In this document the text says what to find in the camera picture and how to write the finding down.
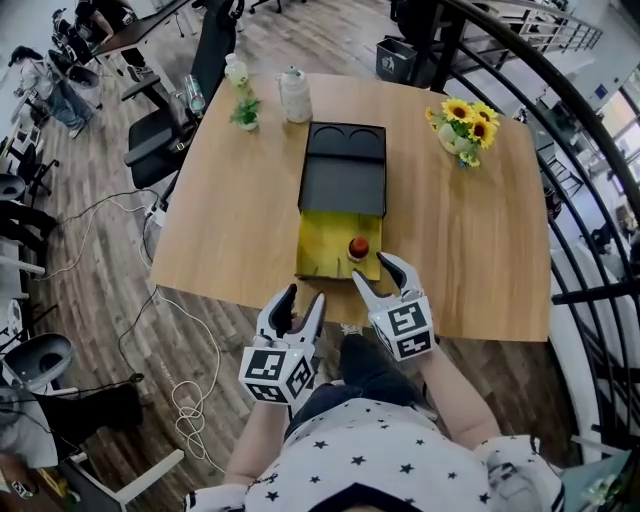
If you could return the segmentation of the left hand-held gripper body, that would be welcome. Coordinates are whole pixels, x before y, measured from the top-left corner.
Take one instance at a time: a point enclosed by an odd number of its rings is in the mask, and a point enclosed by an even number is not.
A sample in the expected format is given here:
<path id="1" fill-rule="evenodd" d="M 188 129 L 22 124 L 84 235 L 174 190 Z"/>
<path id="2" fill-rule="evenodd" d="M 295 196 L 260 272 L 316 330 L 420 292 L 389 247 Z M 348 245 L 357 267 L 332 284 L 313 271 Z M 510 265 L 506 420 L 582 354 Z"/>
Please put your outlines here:
<path id="1" fill-rule="evenodd" d="M 313 326 L 278 336 L 260 324 L 253 344 L 244 349 L 239 382 L 255 401 L 296 405 L 314 376 L 315 342 Z"/>

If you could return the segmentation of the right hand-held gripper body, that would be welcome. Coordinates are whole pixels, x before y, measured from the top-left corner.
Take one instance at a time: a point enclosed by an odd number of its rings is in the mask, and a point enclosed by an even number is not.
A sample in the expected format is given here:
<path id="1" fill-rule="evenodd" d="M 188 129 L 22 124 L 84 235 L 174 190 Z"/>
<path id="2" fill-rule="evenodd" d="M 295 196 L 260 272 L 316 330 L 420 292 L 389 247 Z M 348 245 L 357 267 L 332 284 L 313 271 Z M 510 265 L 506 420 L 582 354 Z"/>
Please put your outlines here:
<path id="1" fill-rule="evenodd" d="M 393 358 L 405 361 L 433 348 L 433 320 L 426 296 L 401 301 L 369 313 L 379 340 Z"/>

